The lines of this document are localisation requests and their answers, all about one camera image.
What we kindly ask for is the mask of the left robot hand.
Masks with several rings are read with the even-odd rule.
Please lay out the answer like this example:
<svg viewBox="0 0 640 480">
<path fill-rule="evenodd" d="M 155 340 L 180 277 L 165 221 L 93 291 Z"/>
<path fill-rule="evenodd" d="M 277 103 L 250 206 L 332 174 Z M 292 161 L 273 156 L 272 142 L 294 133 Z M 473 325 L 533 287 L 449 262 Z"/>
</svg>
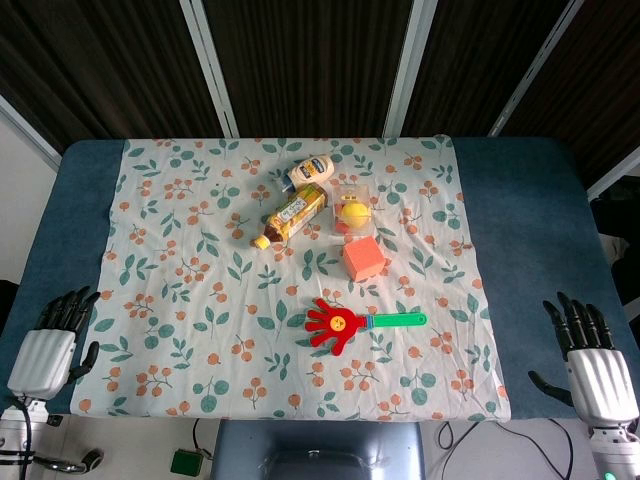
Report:
<svg viewBox="0 0 640 480">
<path fill-rule="evenodd" d="M 71 290 L 50 301 L 41 311 L 36 327 L 20 346 L 8 380 L 8 389 L 23 404 L 53 399 L 64 386 L 73 384 L 94 367 L 100 344 L 90 343 L 77 366 L 72 360 L 79 335 L 87 325 L 100 293 L 87 286 Z"/>
</svg>

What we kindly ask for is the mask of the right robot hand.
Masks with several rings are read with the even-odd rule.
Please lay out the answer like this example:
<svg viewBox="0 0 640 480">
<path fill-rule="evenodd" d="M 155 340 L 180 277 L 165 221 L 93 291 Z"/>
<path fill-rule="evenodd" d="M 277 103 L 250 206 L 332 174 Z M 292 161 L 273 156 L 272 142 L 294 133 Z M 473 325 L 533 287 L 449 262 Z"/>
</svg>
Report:
<svg viewBox="0 0 640 480">
<path fill-rule="evenodd" d="M 572 407 L 593 429 L 628 426 L 639 419 L 639 408 L 629 368 L 614 344 L 602 312 L 559 291 L 560 303 L 548 300 L 543 308 L 549 316 L 568 376 L 567 389 L 547 382 L 536 371 L 531 382 L 543 394 Z"/>
</svg>

